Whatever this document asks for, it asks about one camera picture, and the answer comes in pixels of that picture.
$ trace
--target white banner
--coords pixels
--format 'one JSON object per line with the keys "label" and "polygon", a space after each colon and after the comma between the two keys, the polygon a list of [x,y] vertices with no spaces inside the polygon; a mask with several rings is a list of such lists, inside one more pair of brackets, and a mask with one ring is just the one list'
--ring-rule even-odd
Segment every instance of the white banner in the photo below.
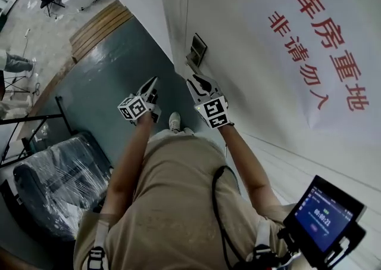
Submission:
{"label": "white banner", "polygon": [[381,141],[381,55],[352,0],[248,0],[245,8],[310,128]]}

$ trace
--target wooden board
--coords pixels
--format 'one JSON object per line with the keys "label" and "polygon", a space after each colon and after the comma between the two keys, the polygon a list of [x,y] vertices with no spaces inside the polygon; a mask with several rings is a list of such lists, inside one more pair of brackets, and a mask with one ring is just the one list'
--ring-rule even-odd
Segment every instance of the wooden board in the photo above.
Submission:
{"label": "wooden board", "polygon": [[109,4],[70,38],[73,59],[81,60],[100,41],[132,17],[133,14],[118,0]]}

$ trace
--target gray floor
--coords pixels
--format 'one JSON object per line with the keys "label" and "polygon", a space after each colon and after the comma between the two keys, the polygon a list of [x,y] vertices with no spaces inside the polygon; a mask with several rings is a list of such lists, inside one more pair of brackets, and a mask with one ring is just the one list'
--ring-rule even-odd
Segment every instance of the gray floor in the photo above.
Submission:
{"label": "gray floor", "polygon": [[[71,127],[91,132],[115,164],[134,130],[117,106],[152,76],[160,77],[158,105],[163,112],[155,132],[168,128],[170,114],[178,111],[183,126],[202,132],[224,149],[219,132],[209,129],[193,109],[185,81],[174,72],[167,56],[135,18],[82,59],[57,86],[40,113],[56,113],[54,97],[62,96]],[[62,121],[50,122],[50,133],[45,136],[49,139],[48,145],[62,140],[64,129]]]}
{"label": "gray floor", "polygon": [[[30,29],[24,56],[36,57],[37,63],[34,76],[17,84],[34,91],[36,82],[40,82],[42,92],[71,57],[69,38],[112,1],[98,0],[80,13],[70,7],[53,6],[52,17],[49,18],[46,8],[40,9],[40,0],[18,0],[8,13],[8,20],[0,33],[0,48],[22,56],[27,42],[24,35]],[[64,16],[56,21],[56,15]],[[26,98],[26,95],[17,96],[18,99]]]}

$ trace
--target beige shirt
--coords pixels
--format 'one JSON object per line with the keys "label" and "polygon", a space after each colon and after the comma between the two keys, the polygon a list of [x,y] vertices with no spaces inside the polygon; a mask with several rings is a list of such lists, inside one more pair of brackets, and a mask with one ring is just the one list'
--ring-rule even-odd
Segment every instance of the beige shirt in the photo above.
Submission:
{"label": "beige shirt", "polygon": [[[223,153],[195,136],[163,139],[148,149],[133,204],[124,216],[116,222],[110,215],[84,215],[74,269],[81,269],[92,248],[99,219],[111,226],[105,241],[110,269],[226,269],[211,201],[214,172],[226,165]],[[289,207],[271,207],[259,215],[228,170],[217,181],[217,202],[223,225],[244,259],[264,218],[270,221],[271,248],[281,256],[286,253],[276,234]],[[227,252],[233,266],[238,260],[229,248]]]}

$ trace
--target digital timer display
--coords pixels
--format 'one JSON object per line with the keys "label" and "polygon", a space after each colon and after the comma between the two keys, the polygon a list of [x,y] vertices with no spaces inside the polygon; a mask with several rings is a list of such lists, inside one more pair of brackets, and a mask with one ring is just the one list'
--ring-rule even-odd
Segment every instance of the digital timer display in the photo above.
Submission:
{"label": "digital timer display", "polygon": [[313,187],[295,212],[295,217],[324,252],[351,221],[353,214]]}

